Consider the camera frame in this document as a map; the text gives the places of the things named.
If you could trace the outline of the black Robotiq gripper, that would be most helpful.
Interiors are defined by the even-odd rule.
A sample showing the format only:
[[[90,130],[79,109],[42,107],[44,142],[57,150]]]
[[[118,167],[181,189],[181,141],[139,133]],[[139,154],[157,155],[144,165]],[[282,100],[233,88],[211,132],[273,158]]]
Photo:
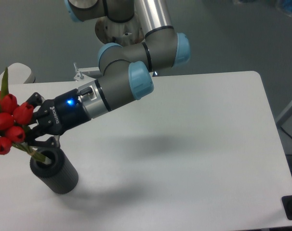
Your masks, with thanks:
[[[60,148],[58,135],[91,120],[79,96],[77,89],[47,100],[38,92],[33,93],[26,103],[33,112],[30,123],[37,122],[37,125],[26,127],[25,142],[33,147]],[[47,140],[36,140],[46,134],[51,135]]]

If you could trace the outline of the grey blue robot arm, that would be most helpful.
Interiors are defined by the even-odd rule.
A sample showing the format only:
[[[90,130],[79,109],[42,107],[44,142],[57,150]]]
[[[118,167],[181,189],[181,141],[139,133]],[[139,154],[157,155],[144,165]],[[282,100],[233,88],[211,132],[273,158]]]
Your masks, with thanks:
[[[188,38],[176,33],[163,0],[67,0],[72,20],[105,17],[111,42],[98,52],[102,76],[51,100],[34,93],[38,108],[26,132],[34,147],[59,148],[67,130],[150,94],[150,73],[185,64],[191,56]]]

